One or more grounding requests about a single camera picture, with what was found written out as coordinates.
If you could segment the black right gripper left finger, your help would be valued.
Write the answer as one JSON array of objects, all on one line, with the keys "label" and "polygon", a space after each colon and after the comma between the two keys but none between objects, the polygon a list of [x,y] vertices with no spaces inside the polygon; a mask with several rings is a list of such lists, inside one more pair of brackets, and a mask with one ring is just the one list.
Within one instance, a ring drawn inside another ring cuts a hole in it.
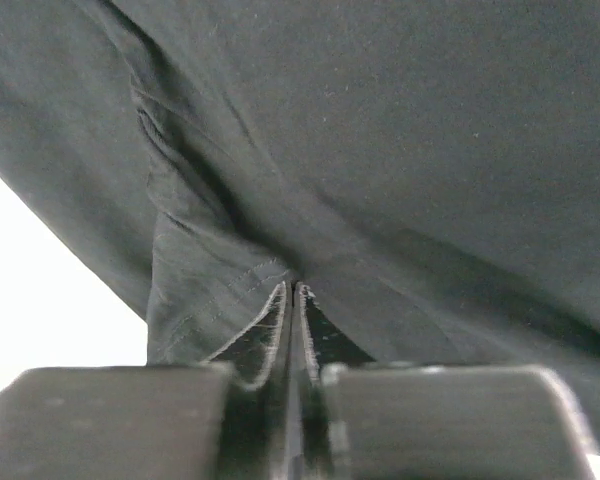
[{"label": "black right gripper left finger", "polygon": [[291,289],[191,365],[39,368],[0,393],[0,479],[287,479]]}]

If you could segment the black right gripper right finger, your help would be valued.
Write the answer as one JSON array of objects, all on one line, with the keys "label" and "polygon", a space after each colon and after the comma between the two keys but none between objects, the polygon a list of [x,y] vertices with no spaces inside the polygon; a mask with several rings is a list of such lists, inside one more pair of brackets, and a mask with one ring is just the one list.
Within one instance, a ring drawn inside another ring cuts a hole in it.
[{"label": "black right gripper right finger", "polygon": [[591,429],[539,365],[375,363],[294,292],[309,479],[590,479]]}]

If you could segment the black t-shirt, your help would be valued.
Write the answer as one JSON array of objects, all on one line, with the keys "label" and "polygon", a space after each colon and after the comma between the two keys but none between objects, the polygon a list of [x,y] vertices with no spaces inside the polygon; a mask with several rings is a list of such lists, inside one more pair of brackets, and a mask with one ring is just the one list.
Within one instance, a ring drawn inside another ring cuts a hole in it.
[{"label": "black t-shirt", "polygon": [[600,1],[0,1],[0,177],[153,364],[298,280],[377,360],[549,366],[600,444]]}]

